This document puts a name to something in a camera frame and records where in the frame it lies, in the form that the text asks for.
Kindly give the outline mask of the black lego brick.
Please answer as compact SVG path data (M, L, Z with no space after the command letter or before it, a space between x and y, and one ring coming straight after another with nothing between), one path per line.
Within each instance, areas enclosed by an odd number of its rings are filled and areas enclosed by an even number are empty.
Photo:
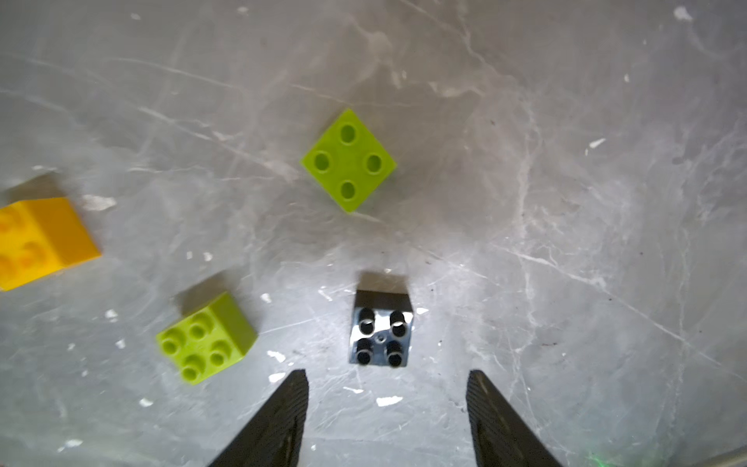
M407 293L357 290L348 361L360 366L404 368L413 330L414 308Z

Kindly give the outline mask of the green lego brick studs up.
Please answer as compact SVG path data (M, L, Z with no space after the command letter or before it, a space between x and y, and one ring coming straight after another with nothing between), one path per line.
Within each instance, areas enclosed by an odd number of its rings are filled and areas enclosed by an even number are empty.
M161 352L191 385L243 360L257 339L258 333L228 292L157 334Z

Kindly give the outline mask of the yellow lego brick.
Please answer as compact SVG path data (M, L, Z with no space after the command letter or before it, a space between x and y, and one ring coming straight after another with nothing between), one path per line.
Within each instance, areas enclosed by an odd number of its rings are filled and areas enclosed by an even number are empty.
M68 198L21 200L1 209L3 291L100 256Z

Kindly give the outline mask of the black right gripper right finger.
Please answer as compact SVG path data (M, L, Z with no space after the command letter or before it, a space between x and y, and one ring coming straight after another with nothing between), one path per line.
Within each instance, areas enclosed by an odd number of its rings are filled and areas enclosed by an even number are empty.
M561 466L483 371L470 371L466 402L478 466Z

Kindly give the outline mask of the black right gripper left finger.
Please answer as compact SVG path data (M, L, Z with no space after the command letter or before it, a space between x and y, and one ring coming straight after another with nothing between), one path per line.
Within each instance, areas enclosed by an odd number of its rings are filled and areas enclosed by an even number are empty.
M308 408L307 374L292 371L209 466L297 466Z

